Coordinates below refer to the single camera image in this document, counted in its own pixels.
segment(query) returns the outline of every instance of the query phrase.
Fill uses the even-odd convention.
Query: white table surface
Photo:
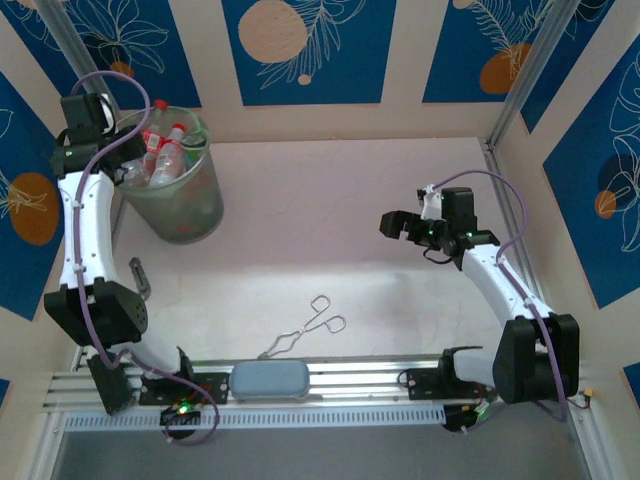
[[[497,345],[499,324],[464,274],[378,232],[383,213],[419,212],[417,188],[485,168],[477,139],[220,144],[212,154],[225,201],[213,234],[170,245],[127,207],[115,249],[130,288],[128,262],[141,259],[149,322],[192,359],[257,357],[311,318],[320,294],[332,301],[326,315],[343,315],[346,329],[305,335],[288,356]],[[479,228],[506,239],[489,179],[453,185],[474,189]]]

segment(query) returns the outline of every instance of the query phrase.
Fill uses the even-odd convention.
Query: clear plastic bin
[[[187,154],[197,159],[180,178],[157,188],[120,185],[124,198],[146,220],[160,238],[170,243],[193,243],[213,232],[222,220],[224,205],[209,147],[209,131],[197,115],[189,110],[169,107],[173,123],[181,123],[186,133],[200,133],[206,144]],[[125,117],[120,126],[133,125],[143,113]]]

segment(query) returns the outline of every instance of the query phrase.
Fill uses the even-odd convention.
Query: white ventilated panel
[[[71,413],[67,419],[67,432],[142,431],[161,430],[159,411],[127,412],[113,417],[105,413]],[[202,421],[172,430],[207,429],[213,426],[212,410],[202,415]],[[351,407],[351,408],[297,408],[267,410],[222,409],[219,429],[259,428],[321,428],[321,427],[373,427],[400,425],[442,425],[446,421],[440,405],[403,407]]]

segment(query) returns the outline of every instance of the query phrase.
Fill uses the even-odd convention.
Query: red bottle cap
[[[153,106],[156,108],[159,108],[160,110],[164,111],[167,108],[169,108],[169,104],[167,102],[165,102],[164,100],[156,100],[155,102],[153,102]]]

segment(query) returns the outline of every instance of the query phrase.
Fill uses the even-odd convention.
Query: gray floor
[[[167,445],[160,432],[66,434],[54,479],[589,478],[569,426],[517,405],[468,437],[442,427],[219,431]]]

